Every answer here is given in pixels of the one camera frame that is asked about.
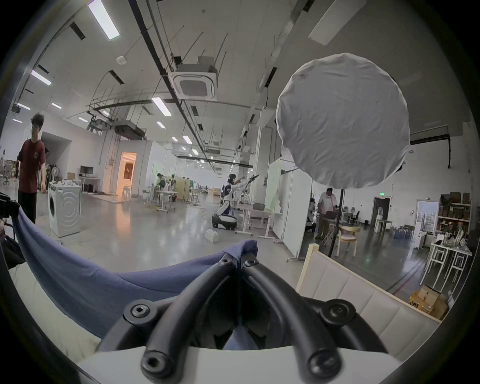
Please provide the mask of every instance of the maroon t-shirt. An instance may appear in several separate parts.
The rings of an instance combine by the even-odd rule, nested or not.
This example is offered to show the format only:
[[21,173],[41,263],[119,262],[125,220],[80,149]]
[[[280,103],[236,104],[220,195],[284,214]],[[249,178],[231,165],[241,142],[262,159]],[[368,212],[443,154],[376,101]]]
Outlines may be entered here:
[[20,161],[18,191],[36,193],[38,170],[45,163],[45,145],[40,140],[33,143],[28,139],[22,145],[18,159]]

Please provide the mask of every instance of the washing machine door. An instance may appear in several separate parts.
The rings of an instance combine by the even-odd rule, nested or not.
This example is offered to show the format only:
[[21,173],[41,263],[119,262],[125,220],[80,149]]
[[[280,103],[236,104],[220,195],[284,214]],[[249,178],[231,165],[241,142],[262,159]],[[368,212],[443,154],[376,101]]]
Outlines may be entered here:
[[53,201],[53,195],[50,195],[50,198],[48,199],[48,206],[50,208],[50,214],[52,217],[55,217],[55,202]]

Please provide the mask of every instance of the concrete floor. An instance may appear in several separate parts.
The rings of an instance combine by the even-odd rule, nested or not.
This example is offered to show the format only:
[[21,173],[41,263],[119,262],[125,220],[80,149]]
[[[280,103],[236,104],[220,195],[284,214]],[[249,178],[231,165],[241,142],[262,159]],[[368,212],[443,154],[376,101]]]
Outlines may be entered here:
[[[16,199],[15,182],[11,185],[1,185],[0,191]],[[83,194],[82,231],[58,239],[49,227],[47,195],[39,193],[36,224],[47,235],[62,241],[72,251],[91,259],[107,270],[141,271],[219,252],[231,244],[249,238],[221,229],[218,229],[220,234],[218,242],[211,243],[204,238],[205,231],[212,227],[210,218],[216,209],[217,199],[212,196],[203,197],[200,206],[174,203],[172,207],[176,209],[167,214],[147,208],[137,200],[112,204]],[[264,234],[261,229],[254,229],[252,226],[251,231],[258,243],[259,261],[295,287],[303,262],[291,260],[286,263],[286,258],[291,257],[291,253],[285,245],[258,239],[256,235]],[[410,240],[394,239],[388,232],[380,243],[379,235],[373,233],[371,227],[362,227],[358,239],[355,258],[353,247],[345,252],[346,244],[343,243],[340,257],[335,256],[336,247],[334,248],[334,260],[401,300],[408,301],[412,292],[420,288],[428,249],[416,250]],[[305,234],[300,256],[306,253],[308,244],[314,241],[312,233]],[[328,254],[328,250],[329,247],[320,245],[320,251],[323,253]],[[465,273],[462,276],[459,287],[466,275]],[[441,288],[443,277],[444,273],[435,286],[437,289]],[[424,284],[431,285],[435,278],[436,272],[432,269]],[[456,294],[460,291],[459,287],[455,291]],[[443,292],[446,293],[452,288],[453,284],[448,282]]]

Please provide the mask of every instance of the plastic container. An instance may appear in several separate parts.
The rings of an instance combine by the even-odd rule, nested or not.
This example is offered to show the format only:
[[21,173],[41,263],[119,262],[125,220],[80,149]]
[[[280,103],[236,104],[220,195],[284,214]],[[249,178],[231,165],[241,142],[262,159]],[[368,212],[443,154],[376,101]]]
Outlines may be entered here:
[[218,234],[218,232],[214,231],[213,229],[207,229],[205,232],[205,238],[212,243],[216,243],[219,237],[220,235]]

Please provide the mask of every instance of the curly hair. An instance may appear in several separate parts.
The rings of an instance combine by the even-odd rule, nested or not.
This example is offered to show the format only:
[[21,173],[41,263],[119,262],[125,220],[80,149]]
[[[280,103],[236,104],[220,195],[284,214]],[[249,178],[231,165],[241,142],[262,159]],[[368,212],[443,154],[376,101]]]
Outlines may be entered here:
[[32,117],[32,125],[38,125],[40,128],[42,128],[44,121],[45,117],[40,112],[37,112]]

